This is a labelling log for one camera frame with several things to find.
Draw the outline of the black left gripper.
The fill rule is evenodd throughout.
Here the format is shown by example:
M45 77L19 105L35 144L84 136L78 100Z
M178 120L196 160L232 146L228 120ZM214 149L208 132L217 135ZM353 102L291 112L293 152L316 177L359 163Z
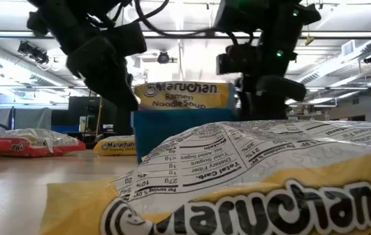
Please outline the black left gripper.
M84 77L87 86L123 110L137 110L132 76L127 74L126 57L147 50L138 22L99 31L68 55L67 68Z

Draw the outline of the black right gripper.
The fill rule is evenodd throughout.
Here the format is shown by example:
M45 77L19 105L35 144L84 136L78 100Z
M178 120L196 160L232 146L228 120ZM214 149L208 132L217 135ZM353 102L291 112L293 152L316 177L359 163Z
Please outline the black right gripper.
M241 110L252 110L247 120L282 120L286 119L286 99L303 101L306 88L304 84L278 75L244 74L237 79L237 95Z

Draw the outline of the yellow Maruchan ramen pack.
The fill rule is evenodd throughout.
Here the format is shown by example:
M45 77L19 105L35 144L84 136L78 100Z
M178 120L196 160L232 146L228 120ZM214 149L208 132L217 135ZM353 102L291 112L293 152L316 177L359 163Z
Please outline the yellow Maruchan ramen pack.
M101 156L137 154L134 135L104 138L98 141L93 151Z
M51 184L41 235L371 235L371 122L217 122L113 181Z

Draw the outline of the blue plastic bin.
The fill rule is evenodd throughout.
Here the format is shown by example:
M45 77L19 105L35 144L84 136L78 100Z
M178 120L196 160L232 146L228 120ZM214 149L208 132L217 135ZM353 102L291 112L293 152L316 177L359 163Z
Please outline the blue plastic bin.
M137 160L145 157L165 139L190 128L219 121L236 121L234 111L224 108L195 110L138 110L131 114Z

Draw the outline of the blue Maruchan ramen pack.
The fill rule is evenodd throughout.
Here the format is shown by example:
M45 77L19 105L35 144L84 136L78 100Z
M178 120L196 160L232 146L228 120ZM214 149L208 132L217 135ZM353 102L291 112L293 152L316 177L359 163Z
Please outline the blue Maruchan ramen pack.
M191 110L235 106L235 87L231 83L154 82L134 88L141 110Z

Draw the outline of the red Maruchan ramen pack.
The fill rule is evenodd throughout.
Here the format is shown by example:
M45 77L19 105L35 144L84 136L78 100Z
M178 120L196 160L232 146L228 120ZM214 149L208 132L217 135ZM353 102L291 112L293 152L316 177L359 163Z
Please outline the red Maruchan ramen pack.
M10 143L1 155L13 157L59 157L85 151L85 144L67 134L47 129L15 129L0 132L0 140Z

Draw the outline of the black screen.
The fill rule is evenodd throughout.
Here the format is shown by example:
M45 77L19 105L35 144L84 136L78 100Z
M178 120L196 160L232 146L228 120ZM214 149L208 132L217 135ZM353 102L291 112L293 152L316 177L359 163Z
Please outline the black screen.
M117 107L102 97L70 97L68 102L68 121L87 132L102 130L104 124L115 125Z

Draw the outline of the round black ceiling lamp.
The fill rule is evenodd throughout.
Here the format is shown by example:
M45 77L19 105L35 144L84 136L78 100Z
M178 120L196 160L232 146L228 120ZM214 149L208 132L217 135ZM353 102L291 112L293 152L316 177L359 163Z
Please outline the round black ceiling lamp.
M165 50L162 50L160 51L156 61L159 63L159 64L166 64L166 63L169 63L170 62L170 57L169 57L169 54L167 51Z

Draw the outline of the blue table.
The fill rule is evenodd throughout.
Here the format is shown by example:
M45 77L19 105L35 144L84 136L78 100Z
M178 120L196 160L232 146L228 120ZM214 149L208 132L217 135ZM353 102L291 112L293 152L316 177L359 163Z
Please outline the blue table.
M52 125L51 130L63 134L78 133L80 131L78 126L73 125Z

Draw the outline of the grey curtain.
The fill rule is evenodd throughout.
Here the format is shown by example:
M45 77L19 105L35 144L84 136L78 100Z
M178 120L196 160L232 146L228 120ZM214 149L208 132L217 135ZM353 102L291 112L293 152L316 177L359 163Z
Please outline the grey curtain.
M47 129L52 127L52 110L0 108L0 132L14 129Z

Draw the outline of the white air vent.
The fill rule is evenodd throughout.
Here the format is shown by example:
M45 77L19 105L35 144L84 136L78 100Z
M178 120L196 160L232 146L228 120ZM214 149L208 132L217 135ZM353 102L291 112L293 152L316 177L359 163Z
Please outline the white air vent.
M353 53L356 49L360 48L365 43L365 40L353 39L349 40L343 45L341 45L341 54L342 56L347 56Z

